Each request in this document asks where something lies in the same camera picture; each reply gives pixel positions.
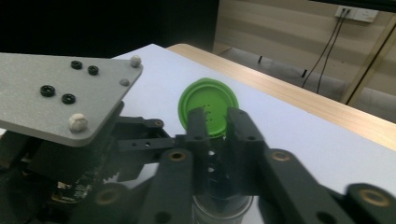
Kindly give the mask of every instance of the metal hole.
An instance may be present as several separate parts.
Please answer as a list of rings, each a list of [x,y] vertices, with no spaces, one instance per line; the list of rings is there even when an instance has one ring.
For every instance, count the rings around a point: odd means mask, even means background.
[[[186,155],[184,153],[176,151],[169,154],[169,159],[171,161],[183,161],[184,159],[186,159]]]
[[[361,189],[359,195],[365,202],[375,206],[388,207],[390,205],[390,200],[387,196],[373,189]]]
[[[160,121],[160,120],[157,120],[157,121],[155,121],[155,125],[157,125],[157,126],[162,126],[162,125],[163,125],[163,122]]]
[[[271,157],[276,160],[276,161],[289,161],[290,160],[290,155],[285,153],[285,152],[273,152],[271,154]]]

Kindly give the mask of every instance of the wall outlet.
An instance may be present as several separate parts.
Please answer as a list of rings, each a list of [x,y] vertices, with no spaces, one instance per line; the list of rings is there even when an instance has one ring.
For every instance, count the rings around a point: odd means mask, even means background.
[[[377,10],[371,10],[366,8],[358,8],[358,7],[344,7],[339,6],[335,11],[335,17],[344,16],[347,13],[347,10],[350,10],[346,16],[346,19],[354,20],[354,21],[367,21],[373,22],[376,15],[378,14]]]
[[[353,20],[373,22],[377,14],[377,10],[359,8],[358,10],[356,10]]]
[[[347,13],[347,11],[349,11],[349,13],[346,15],[346,19],[351,19],[353,20],[353,17],[355,16],[356,11],[358,10],[357,7],[344,7],[344,6],[339,6],[337,8],[337,10],[335,11],[335,17],[341,17],[341,16],[345,16],[345,14]]]

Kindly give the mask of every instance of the white table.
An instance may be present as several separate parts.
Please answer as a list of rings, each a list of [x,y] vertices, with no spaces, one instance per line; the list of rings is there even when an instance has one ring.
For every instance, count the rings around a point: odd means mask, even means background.
[[[294,153],[320,184],[344,193],[347,185],[365,182],[396,195],[395,151],[168,49],[150,45],[117,58],[132,55],[142,58],[144,71],[124,98],[123,116],[162,119],[171,136],[184,133],[177,116],[181,93],[202,77],[214,78],[234,91],[268,146]],[[244,223],[259,222],[252,207]]]

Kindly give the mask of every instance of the wall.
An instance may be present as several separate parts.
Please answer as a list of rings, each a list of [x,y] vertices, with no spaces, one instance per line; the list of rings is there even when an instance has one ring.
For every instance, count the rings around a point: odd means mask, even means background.
[[[396,96],[396,41],[392,40],[391,47],[384,58],[380,59],[374,76],[367,87]]]
[[[332,34],[336,9],[307,0],[220,0],[216,41],[309,70]],[[352,82],[391,16],[379,12],[373,23],[346,21],[325,74]]]

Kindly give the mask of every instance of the green lid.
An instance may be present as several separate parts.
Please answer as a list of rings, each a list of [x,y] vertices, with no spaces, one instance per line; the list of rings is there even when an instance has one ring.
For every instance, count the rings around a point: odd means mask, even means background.
[[[238,107],[233,91],[224,83],[211,78],[201,78],[192,83],[178,102],[178,118],[184,129],[187,128],[190,110],[203,107],[206,114],[206,127],[211,138],[223,136],[227,127],[228,107]]]

